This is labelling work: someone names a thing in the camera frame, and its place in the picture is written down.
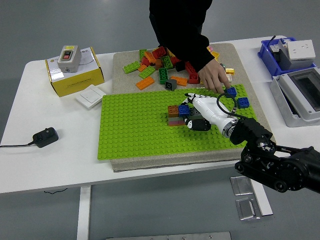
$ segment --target black cable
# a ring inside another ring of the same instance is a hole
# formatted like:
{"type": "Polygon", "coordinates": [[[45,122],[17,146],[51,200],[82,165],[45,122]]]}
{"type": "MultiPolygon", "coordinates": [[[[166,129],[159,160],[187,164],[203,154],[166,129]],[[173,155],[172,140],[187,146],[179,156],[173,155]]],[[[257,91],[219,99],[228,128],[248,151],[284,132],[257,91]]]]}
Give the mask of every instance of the black cable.
{"type": "Polygon", "coordinates": [[[61,193],[64,192],[65,190],[61,190],[61,191],[55,191],[55,192],[49,192],[49,191],[44,191],[46,194],[55,194],[55,193],[61,193]]]}
{"type": "Polygon", "coordinates": [[[274,36],[270,39],[270,41],[268,42],[268,45],[266,46],[266,48],[268,48],[268,47],[269,47],[269,45],[270,45],[271,41],[272,41],[273,39],[275,39],[275,38],[276,38],[276,35],[274,35],[274,36]]]}
{"type": "Polygon", "coordinates": [[[32,144],[35,144],[35,143],[32,141],[32,142],[29,142],[28,144],[24,144],[24,145],[0,145],[0,148],[29,147],[32,144]]]}
{"type": "Polygon", "coordinates": [[[216,98],[216,104],[217,104],[217,106],[218,106],[218,108],[222,111],[222,112],[224,112],[225,114],[227,114],[227,115],[231,115],[231,116],[234,116],[234,117],[237,117],[237,118],[240,118],[240,119],[248,119],[248,117],[246,117],[246,116],[242,116],[242,115],[239,115],[239,114],[235,114],[235,113],[232,113],[232,112],[227,112],[226,110],[224,110],[222,107],[221,107],[221,105],[220,105],[220,102],[219,102],[219,99],[222,97],[222,96],[229,96],[232,100],[233,100],[233,102],[234,102],[234,107],[236,108],[238,105],[237,105],[237,101],[236,101],[236,99],[234,98],[234,96],[232,96],[231,94],[229,94],[229,93],[222,93],[222,94],[220,94],[217,98],[216,98]]]}

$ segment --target black sweater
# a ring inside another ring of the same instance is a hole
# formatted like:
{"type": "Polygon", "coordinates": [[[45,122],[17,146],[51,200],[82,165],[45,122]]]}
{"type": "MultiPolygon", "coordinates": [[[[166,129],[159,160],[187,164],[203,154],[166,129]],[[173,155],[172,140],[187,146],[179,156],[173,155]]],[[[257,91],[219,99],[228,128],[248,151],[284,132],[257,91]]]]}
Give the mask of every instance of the black sweater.
{"type": "Polygon", "coordinates": [[[189,61],[198,72],[214,57],[207,50],[209,40],[198,33],[212,0],[150,0],[165,46],[183,61],[189,61]]]}

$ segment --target robotic arm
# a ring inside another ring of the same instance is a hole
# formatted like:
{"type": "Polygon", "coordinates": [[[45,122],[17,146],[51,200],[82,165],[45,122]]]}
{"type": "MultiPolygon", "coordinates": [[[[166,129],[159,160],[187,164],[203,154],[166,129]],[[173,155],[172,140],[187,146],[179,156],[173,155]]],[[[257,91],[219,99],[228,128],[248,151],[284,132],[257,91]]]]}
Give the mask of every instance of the robotic arm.
{"type": "Polygon", "coordinates": [[[272,133],[255,119],[235,114],[219,102],[218,98],[187,93],[183,105],[192,103],[205,119],[190,120],[183,116],[185,124],[191,130],[208,131],[211,125],[217,125],[221,134],[230,138],[234,145],[246,141],[241,159],[235,164],[238,173],[247,176],[278,192],[297,191],[307,188],[320,193],[320,153],[312,146],[292,148],[278,146],[272,140],[272,133]],[[275,152],[290,154],[278,157],[275,152]]]}

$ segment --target person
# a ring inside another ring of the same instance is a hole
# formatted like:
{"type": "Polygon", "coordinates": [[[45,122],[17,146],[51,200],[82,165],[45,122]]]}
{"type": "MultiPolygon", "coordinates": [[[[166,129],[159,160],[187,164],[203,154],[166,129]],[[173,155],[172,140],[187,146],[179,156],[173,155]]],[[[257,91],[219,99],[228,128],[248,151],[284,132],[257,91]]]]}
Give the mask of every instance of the person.
{"type": "Polygon", "coordinates": [[[189,61],[205,88],[224,93],[230,83],[224,68],[208,51],[209,40],[201,35],[212,0],[150,0],[149,19],[160,46],[178,59],[189,61]]]}

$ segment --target blue plastic tray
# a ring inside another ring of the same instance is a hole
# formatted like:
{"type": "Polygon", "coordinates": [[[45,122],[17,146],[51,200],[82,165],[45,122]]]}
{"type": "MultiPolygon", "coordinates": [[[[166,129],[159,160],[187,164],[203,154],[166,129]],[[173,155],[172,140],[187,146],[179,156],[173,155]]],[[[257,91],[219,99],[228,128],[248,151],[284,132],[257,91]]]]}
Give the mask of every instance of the blue plastic tray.
{"type": "MultiPolygon", "coordinates": [[[[294,37],[286,37],[283,39],[290,39],[291,41],[296,41],[296,39],[294,37]]],[[[273,39],[272,41],[270,41],[270,40],[261,41],[261,43],[262,43],[261,49],[260,49],[260,52],[258,52],[259,58],[262,59],[262,61],[264,62],[266,68],[268,69],[268,71],[272,77],[279,76],[282,74],[291,73],[291,72],[296,72],[296,71],[303,70],[303,69],[309,69],[309,68],[316,67],[315,64],[312,64],[310,67],[305,67],[305,68],[281,70],[281,68],[279,67],[275,58],[272,56],[272,53],[268,49],[268,46],[277,44],[279,42],[279,40],[280,40],[280,38],[273,39]]]]}

